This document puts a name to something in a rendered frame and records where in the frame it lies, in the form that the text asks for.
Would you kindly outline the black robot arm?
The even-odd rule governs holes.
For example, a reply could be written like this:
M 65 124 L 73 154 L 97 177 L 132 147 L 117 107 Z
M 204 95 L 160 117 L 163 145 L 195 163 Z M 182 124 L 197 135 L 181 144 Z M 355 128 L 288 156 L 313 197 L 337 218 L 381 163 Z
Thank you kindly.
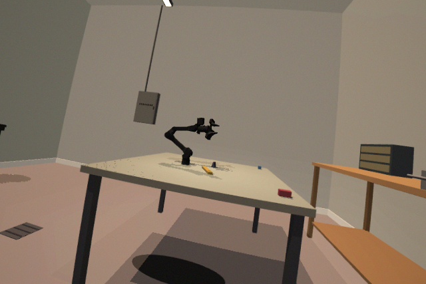
M 197 118 L 197 124 L 192 126 L 185 126 L 185 127 L 175 127 L 173 126 L 168 132 L 165 132 L 164 137 L 171 140 L 173 143 L 175 143 L 182 151 L 182 165 L 189 165 L 190 164 L 190 158 L 192 153 L 192 150 L 190 148 L 186 148 L 183 146 L 177 139 L 174 137 L 174 133 L 176 131 L 191 131 L 196 132 L 197 134 L 200 134 L 202 131 L 202 127 L 204 125 L 204 118 Z

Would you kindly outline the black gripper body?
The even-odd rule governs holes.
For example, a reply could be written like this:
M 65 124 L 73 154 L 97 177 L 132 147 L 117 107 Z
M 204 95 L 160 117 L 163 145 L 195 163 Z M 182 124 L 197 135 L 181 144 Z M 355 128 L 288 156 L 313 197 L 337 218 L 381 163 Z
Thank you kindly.
M 212 121 L 215 123 L 215 121 L 211 118 L 210 119 L 210 121 L 209 121 L 209 123 L 210 123 L 210 125 L 207 125 L 207 126 L 205 126 L 205 125 L 203 125 L 203 127 L 202 127 L 202 131 L 203 132 L 205 132 L 206 133 L 206 135 L 205 135 L 205 138 L 207 139 L 207 140 L 210 140 L 211 139 L 211 137 L 208 135 L 208 133 L 211 131 L 211 129 L 212 129 Z

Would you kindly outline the red rectangular block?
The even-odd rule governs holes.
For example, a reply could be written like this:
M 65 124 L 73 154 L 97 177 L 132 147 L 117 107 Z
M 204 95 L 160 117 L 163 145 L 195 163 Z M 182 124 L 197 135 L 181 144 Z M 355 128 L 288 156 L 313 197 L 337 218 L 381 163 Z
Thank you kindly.
M 283 197 L 287 197 L 287 198 L 292 198 L 292 192 L 290 190 L 278 189 L 278 195 L 283 196 Z

